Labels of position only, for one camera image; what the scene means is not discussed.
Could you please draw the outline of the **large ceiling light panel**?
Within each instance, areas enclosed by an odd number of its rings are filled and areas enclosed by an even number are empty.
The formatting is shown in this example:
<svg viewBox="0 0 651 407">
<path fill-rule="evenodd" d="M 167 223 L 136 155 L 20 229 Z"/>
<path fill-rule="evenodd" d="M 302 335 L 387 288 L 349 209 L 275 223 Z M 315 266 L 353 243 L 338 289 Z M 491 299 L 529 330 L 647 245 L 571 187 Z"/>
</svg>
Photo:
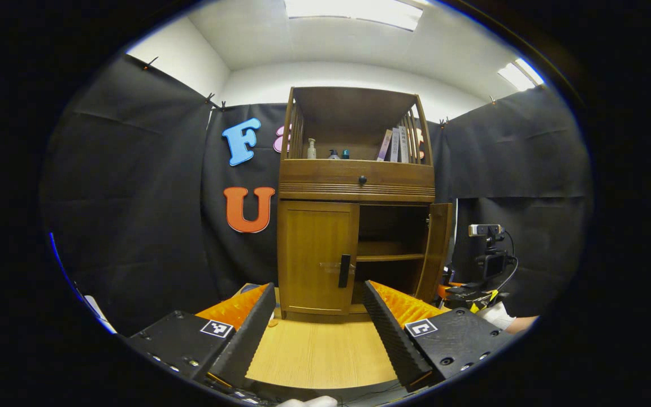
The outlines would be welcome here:
<svg viewBox="0 0 651 407">
<path fill-rule="evenodd" d="M 346 18 L 414 31 L 423 9 L 400 0 L 284 0 L 288 18 Z"/>
</svg>

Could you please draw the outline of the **small ceiling light panel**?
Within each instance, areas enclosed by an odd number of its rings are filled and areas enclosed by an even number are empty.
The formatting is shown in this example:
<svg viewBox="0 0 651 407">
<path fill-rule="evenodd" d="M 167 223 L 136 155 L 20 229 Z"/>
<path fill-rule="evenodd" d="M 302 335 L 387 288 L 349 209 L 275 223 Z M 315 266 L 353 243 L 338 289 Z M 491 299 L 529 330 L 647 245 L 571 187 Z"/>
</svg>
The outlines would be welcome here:
<svg viewBox="0 0 651 407">
<path fill-rule="evenodd" d="M 545 85 L 542 77 L 522 58 L 507 63 L 497 73 L 499 77 L 513 85 L 517 91 L 525 91 Z"/>
</svg>

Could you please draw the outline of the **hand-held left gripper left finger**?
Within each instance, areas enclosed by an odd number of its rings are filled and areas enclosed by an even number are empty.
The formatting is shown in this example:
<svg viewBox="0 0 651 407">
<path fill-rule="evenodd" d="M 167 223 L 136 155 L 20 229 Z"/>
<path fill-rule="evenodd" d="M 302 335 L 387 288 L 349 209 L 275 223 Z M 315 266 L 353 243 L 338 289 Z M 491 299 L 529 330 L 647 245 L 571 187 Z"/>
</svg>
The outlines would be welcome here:
<svg viewBox="0 0 651 407">
<path fill-rule="evenodd" d="M 197 314 L 170 312 L 125 337 L 125 343 L 200 386 L 245 389 L 246 374 L 275 307 L 274 284 L 261 284 Z"/>
</svg>

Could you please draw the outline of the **black backdrop cloth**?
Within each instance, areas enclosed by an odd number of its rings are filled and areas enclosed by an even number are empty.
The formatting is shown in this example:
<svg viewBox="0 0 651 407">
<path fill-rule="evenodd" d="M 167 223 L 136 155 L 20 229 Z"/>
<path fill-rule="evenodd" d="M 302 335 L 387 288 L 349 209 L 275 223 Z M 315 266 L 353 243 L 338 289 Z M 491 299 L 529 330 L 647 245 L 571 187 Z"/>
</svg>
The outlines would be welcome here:
<svg viewBox="0 0 651 407">
<path fill-rule="evenodd" d="M 246 283 L 276 283 L 276 208 L 257 233 L 227 223 L 224 190 L 278 187 L 273 148 L 286 104 L 211 109 L 203 95 L 123 56 L 65 110 L 40 187 L 46 228 L 81 293 L 122 335 L 171 311 L 196 313 Z M 577 272 L 593 217 L 584 139 L 547 88 L 515 93 L 440 126 L 429 122 L 436 202 L 457 204 L 450 262 L 475 273 L 483 243 L 467 226 L 499 223 L 519 266 L 505 286 L 514 317 L 545 314 Z"/>
</svg>

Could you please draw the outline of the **wooden cabinet shelf board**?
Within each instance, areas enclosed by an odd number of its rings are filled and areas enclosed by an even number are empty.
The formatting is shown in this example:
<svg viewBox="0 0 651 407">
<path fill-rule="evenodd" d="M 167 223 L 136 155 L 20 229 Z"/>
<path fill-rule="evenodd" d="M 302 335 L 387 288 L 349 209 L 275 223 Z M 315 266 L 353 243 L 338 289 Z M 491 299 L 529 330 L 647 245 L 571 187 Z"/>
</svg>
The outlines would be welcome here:
<svg viewBox="0 0 651 407">
<path fill-rule="evenodd" d="M 398 241 L 360 241 L 357 262 L 409 261 L 424 258 L 423 249 Z"/>
</svg>

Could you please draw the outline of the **wooden cabinet door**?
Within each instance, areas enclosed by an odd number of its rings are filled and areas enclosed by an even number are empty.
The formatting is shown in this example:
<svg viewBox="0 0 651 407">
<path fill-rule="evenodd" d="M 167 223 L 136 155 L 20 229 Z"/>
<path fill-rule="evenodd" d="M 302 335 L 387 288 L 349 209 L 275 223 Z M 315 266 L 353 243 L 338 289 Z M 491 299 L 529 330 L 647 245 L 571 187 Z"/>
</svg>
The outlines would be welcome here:
<svg viewBox="0 0 651 407">
<path fill-rule="evenodd" d="M 278 205 L 278 288 L 281 311 L 345 316 L 354 289 L 360 206 L 281 200 Z M 341 256 L 351 255 L 347 288 L 338 287 Z"/>
<path fill-rule="evenodd" d="M 452 203 L 436 203 L 429 206 L 423 268 L 414 294 L 426 303 L 431 303 L 435 298 L 437 286 L 444 273 L 445 259 L 453 233 L 453 209 Z"/>
</svg>

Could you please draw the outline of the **wooden double-door shoe cabinet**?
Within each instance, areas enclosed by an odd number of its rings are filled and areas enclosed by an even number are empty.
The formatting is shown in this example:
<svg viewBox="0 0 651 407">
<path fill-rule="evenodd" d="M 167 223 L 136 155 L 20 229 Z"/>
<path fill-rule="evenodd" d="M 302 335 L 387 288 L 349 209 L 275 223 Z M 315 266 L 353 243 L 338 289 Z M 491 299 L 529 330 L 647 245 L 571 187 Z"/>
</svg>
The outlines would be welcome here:
<svg viewBox="0 0 651 407">
<path fill-rule="evenodd" d="M 377 161 L 385 131 L 400 125 L 404 125 L 409 134 L 410 164 L 432 166 L 436 181 L 436 159 L 432 154 L 423 104 L 417 94 L 352 87 L 294 87 L 288 98 L 279 172 L 281 161 L 285 159 L 308 159 L 310 137 L 315 140 L 316 159 L 328 159 L 331 149 L 338 150 L 339 155 L 348 149 L 350 159 L 334 160 Z M 279 201 L 287 200 L 279 198 L 278 189 L 276 196 L 278 205 Z M 359 204 L 358 243 L 398 241 L 423 249 L 423 253 L 426 252 L 429 206 L 438 204 L 436 200 L 433 203 L 325 202 Z M 364 310 L 362 294 L 369 280 L 415 297 L 423 260 L 356 262 L 349 314 Z"/>
</svg>

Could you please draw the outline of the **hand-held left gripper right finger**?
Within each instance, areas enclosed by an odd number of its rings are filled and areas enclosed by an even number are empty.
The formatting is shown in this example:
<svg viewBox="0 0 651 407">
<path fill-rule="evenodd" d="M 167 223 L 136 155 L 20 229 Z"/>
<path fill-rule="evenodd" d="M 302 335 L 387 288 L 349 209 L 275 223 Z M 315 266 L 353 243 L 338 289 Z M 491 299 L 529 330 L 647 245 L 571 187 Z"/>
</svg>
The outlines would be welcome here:
<svg viewBox="0 0 651 407">
<path fill-rule="evenodd" d="M 363 304 L 409 392 L 462 379 L 516 340 L 470 309 L 437 309 L 375 281 L 365 282 Z"/>
</svg>

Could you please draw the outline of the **wooden cabinet drawer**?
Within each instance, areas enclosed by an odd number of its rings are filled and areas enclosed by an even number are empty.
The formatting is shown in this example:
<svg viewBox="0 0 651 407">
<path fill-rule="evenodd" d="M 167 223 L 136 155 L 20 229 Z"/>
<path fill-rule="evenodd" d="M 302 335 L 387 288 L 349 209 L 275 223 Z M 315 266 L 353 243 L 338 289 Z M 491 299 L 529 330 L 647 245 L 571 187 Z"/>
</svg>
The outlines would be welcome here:
<svg viewBox="0 0 651 407">
<path fill-rule="evenodd" d="M 365 175 L 367 183 L 359 185 Z M 279 198 L 309 201 L 416 202 L 436 200 L 432 166 L 334 159 L 285 159 Z"/>
</svg>

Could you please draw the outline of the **purple book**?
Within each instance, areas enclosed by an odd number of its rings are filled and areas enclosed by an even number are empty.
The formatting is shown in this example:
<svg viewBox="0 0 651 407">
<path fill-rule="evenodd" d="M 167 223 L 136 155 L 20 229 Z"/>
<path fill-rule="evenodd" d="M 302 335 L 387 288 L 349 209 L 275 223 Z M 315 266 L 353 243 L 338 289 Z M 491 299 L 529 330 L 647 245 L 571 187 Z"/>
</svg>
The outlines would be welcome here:
<svg viewBox="0 0 651 407">
<path fill-rule="evenodd" d="M 379 152 L 378 152 L 378 155 L 377 155 L 377 158 L 376 158 L 376 160 L 378 162 L 383 162 L 383 161 L 387 160 L 387 154 L 390 151 L 390 142 L 391 142 L 392 136 L 393 136 L 392 129 L 387 129 L 385 131 L 383 140 L 382 140 L 382 142 L 380 144 L 380 149 L 379 149 Z"/>
</svg>

